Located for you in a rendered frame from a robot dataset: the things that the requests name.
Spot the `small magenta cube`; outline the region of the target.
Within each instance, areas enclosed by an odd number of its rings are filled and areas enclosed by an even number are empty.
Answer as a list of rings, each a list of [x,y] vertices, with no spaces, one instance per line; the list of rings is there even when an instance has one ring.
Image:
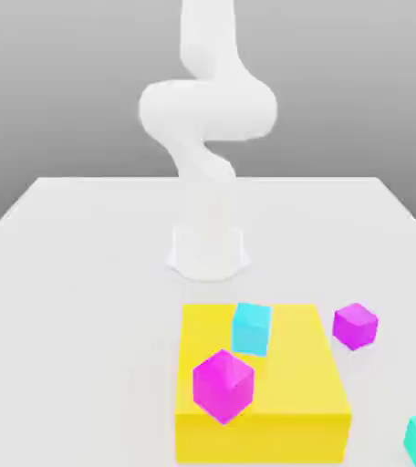
[[[220,349],[192,370],[192,398],[221,424],[229,423],[254,398],[255,370]]]
[[[332,335],[351,350],[371,344],[376,337],[379,319],[366,307],[353,303],[335,311]]]

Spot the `large yellow box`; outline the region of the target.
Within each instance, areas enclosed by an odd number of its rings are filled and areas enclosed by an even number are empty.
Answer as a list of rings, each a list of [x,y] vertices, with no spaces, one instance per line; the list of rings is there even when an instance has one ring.
[[[175,401],[175,458],[194,464],[341,463],[351,410],[313,305],[273,307],[265,357],[231,350],[232,305],[185,305]],[[225,349],[255,370],[252,403],[227,424],[192,398],[192,370]]]

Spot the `small cyan cube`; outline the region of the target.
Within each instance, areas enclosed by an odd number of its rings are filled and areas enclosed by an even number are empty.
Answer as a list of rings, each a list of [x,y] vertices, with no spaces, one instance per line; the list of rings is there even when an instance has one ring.
[[[271,306],[238,303],[232,319],[231,350],[265,357],[271,336],[272,315]]]

